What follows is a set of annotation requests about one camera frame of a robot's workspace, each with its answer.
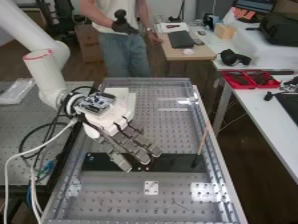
glass enclosure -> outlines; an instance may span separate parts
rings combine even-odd
[[[111,87],[128,87],[137,94],[135,121],[162,155],[146,166],[131,159],[133,170],[124,173],[105,154],[109,143],[96,142],[81,133],[44,220],[241,223],[210,136],[202,154],[196,156],[206,121],[190,81],[108,79],[101,90]]]

black panel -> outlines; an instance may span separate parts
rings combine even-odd
[[[284,106],[293,121],[298,125],[298,94],[277,94],[276,95],[281,105]]]
[[[202,156],[197,156],[197,166],[192,168],[192,163],[196,157],[193,154],[162,154],[160,158],[152,158],[152,162],[146,166],[141,165],[129,154],[125,153],[123,155],[132,164],[133,172],[204,173],[206,171]],[[87,153],[83,171],[123,172],[117,165],[111,162],[109,156],[105,153]]]

keyboard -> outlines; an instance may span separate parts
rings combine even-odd
[[[276,97],[298,126],[298,94],[280,93]]]
[[[170,39],[170,45],[176,49],[193,48],[194,41],[188,31],[178,31],[168,34]]]

robotic hand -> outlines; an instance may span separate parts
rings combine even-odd
[[[150,156],[160,157],[158,146],[146,139],[141,125],[133,121],[136,94],[128,88],[108,88],[105,93],[96,92],[88,97],[73,93],[65,105],[65,113],[79,117],[87,135],[97,142],[104,138],[111,144],[105,153],[123,171],[132,170],[124,154],[131,154],[142,165],[150,163]]]
[[[120,9],[116,11],[115,17],[117,18],[117,20],[112,24],[113,31],[119,33],[127,33],[128,35],[138,34],[138,30],[131,26],[131,24],[125,19],[125,16],[127,16],[125,10]]]

mouse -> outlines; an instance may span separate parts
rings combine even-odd
[[[193,55],[194,51],[193,49],[184,49],[184,55]]]

